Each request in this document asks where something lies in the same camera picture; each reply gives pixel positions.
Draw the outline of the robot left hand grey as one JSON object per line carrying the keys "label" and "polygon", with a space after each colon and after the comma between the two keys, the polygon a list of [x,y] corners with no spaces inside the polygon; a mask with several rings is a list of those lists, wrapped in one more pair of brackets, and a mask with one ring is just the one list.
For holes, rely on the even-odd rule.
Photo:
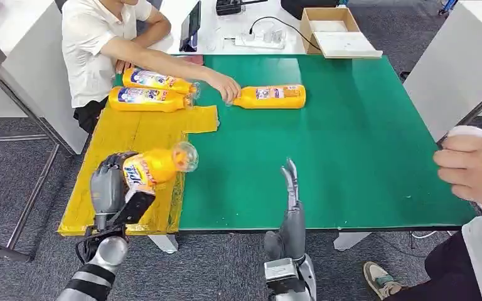
{"label": "robot left hand grey", "polygon": [[126,159],[137,152],[118,152],[107,156],[94,171],[90,179],[90,195],[94,207],[94,225],[97,230],[106,229],[108,220],[124,206],[126,190],[122,171]]}

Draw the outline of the person's right hand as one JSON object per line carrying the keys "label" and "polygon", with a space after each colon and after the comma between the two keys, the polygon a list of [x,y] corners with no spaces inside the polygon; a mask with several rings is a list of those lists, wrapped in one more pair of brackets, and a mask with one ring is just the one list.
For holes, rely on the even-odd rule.
{"label": "person's right hand", "polygon": [[205,76],[205,81],[219,91],[223,101],[227,104],[233,104],[233,101],[241,94],[240,85],[233,78],[219,72],[211,70]]}

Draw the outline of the robot right hand grey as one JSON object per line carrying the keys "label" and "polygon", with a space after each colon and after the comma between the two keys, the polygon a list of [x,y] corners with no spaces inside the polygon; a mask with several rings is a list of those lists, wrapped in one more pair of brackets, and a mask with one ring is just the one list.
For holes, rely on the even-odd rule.
{"label": "robot right hand grey", "polygon": [[297,169],[291,158],[281,166],[286,180],[287,208],[277,232],[268,231],[264,236],[264,250],[270,260],[291,258],[301,263],[306,254],[306,225],[303,204],[299,198]]}

